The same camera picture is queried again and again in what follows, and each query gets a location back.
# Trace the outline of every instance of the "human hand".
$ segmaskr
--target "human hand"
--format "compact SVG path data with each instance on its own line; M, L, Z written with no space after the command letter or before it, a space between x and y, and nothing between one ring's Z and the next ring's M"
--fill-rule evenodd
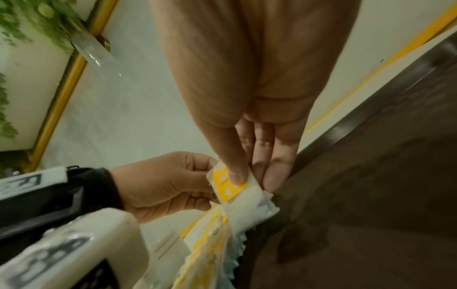
M110 170L126 211L147 223L181 210L207 211L214 194L206 179L212 157L174 152Z
M275 192L359 0L150 0L179 91L232 182Z

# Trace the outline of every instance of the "yellow edge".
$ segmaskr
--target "yellow edge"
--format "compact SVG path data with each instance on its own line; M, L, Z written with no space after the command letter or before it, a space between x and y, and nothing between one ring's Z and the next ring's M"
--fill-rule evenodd
M100 35L108 22L114 8L116 7L118 0L105 0L100 8L97 19L95 19L93 25L89 29L92 35ZM62 113L67 106L67 103L81 77L84 68L86 67L86 60L82 56L78 56L76 61L68 75L67 81L60 95L58 96L57 102L54 109L50 113L49 119L46 122L43 132L39 136L37 145L32 155L30 156L30 165L27 171L35 171L40 164L41 158L49 144L52 134L57 126L57 123L62 116Z
M212 210L214 210L215 208L218 208L220 205L215 205L214 207L211 208L211 210L205 212L203 215L200 216L200 218L198 218L195 222L193 222L190 226L188 226L184 231L181 232L181 238L185 238L187 236L187 234L189 234L190 230L192 230L195 225L201 220L203 219L204 216L208 215L209 212L211 212Z
M384 69L386 66L395 62L396 60L402 58L403 56L407 55L408 53L412 52L413 50L421 47L423 44L427 43L430 39L432 39L435 35L437 35L441 30L443 30L446 25L448 25L452 20L457 18L457 4L454 4L450 9L448 9L443 15L441 15L435 22L433 22L430 26L428 26L424 31L422 31L416 38L414 38L407 46L405 46L402 50L397 52L391 59L389 59L384 65L378 68L375 72L373 72L368 78L363 80L357 87L351 91L350 94L345 96L342 100L340 100L337 104L335 104L331 109L327 110L322 116L320 116L313 124L311 124L308 128L305 129L303 134L306 134L309 130L315 127L320 121L322 121L327 115L329 115L335 108L337 108L341 103L346 101L350 98L354 92L356 92L360 87L362 87L365 83L367 83L375 74L379 71Z

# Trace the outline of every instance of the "white device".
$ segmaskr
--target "white device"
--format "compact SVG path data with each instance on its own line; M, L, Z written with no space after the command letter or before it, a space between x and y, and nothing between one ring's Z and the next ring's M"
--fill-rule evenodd
M82 216L0 267L0 289L130 289L148 268L135 218L117 209Z

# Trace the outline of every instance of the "person's left hand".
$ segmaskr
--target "person's left hand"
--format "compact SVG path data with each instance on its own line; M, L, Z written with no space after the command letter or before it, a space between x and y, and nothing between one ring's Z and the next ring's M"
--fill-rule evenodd
M174 152L110 170L126 211L147 223L181 210L207 211L214 192L207 172L212 157Z

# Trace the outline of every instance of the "snack package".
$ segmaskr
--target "snack package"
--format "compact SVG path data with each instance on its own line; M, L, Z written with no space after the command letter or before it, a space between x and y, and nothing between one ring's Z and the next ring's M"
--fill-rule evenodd
M219 211L200 234L172 289L234 289L230 280L245 240L244 234L233 236Z
M235 186L229 179L227 167L219 162L208 172L207 179L224 208L234 236L246 232L279 212L279 208L271 201L273 195L262 190L250 170L248 179L243 184Z

